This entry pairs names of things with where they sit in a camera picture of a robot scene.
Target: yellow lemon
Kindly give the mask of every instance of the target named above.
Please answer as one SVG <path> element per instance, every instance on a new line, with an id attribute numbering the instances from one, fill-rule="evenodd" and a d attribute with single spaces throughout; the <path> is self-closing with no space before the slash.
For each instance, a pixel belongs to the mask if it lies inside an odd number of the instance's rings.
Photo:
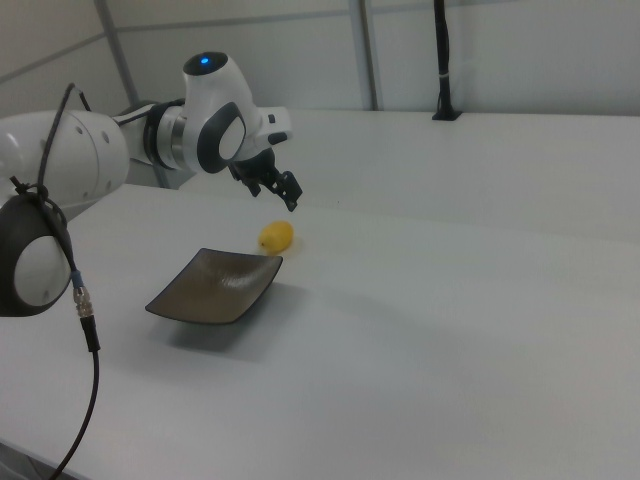
<path id="1" fill-rule="evenodd" d="M 260 232 L 258 244 L 268 255 L 275 255 L 289 248 L 293 240 L 293 227 L 283 220 L 267 225 Z"/>

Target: wall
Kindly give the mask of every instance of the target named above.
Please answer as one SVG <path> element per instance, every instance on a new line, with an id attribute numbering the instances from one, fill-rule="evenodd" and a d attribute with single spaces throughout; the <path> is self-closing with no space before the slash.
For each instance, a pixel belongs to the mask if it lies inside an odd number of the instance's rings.
<path id="1" fill-rule="evenodd" d="M 347 0 L 109 0 L 141 97 L 184 96 L 192 55 L 228 53 L 257 104 L 368 109 L 362 37 Z"/>
<path id="2" fill-rule="evenodd" d="M 434 110 L 433 3 L 371 0 L 382 104 Z M 640 114 L 637 0 L 447 0 L 453 98 L 470 112 Z"/>
<path id="3" fill-rule="evenodd" d="M 108 0 L 139 93 L 184 95 L 181 66 L 223 50 L 258 104 L 435 109 L 431 0 Z M 473 112 L 640 114 L 637 0 L 447 0 L 456 107 Z"/>
<path id="4" fill-rule="evenodd" d="M 0 45 L 0 117 L 56 109 L 70 82 L 94 110 L 128 105 L 93 2 L 3 0 Z"/>

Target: dark square plate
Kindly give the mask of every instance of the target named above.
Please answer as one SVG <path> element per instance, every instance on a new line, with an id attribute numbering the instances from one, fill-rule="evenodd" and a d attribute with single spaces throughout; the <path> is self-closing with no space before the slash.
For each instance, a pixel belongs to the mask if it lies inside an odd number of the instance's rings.
<path id="1" fill-rule="evenodd" d="M 183 322 L 233 323 L 269 288 L 281 265 L 282 257 L 203 248 L 145 308 Z"/>

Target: table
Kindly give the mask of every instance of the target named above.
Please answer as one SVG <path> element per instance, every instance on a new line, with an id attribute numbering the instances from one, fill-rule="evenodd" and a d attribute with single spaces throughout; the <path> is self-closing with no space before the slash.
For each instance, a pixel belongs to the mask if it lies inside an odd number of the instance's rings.
<path id="1" fill-rule="evenodd" d="M 303 201 L 290 215 L 268 198 L 124 186 L 74 219 L 103 350 L 69 470 L 636 476 L 639 244 L 356 210 Z M 243 320 L 212 328 L 144 311 L 199 248 L 254 252 L 279 218 L 298 238 Z M 70 298 L 0 322 L 0 378 L 0 441 L 58 462 L 91 385 Z"/>
<path id="2" fill-rule="evenodd" d="M 290 113 L 276 164 L 305 205 L 640 243 L 638 117 Z M 181 190 L 250 198 L 228 173 Z"/>

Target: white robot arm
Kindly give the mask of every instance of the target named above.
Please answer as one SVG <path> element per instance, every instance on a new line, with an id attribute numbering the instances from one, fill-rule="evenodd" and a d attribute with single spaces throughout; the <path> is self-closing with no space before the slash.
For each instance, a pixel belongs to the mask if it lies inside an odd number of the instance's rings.
<path id="1" fill-rule="evenodd" d="M 184 101 L 149 104 L 114 118 L 65 112 L 44 178 L 49 198 L 65 212 L 84 208 L 122 185 L 134 158 L 193 172 L 229 168 L 254 196 L 265 186 L 293 211 L 302 190 L 293 174 L 278 172 L 271 149 L 291 138 L 287 110 L 256 107 L 240 69 L 224 53 L 196 55 L 183 72 Z M 0 316 L 43 312 L 69 282 L 51 224 L 43 223 L 26 195 L 16 194 L 11 181 L 36 183 L 55 115 L 0 119 Z"/>

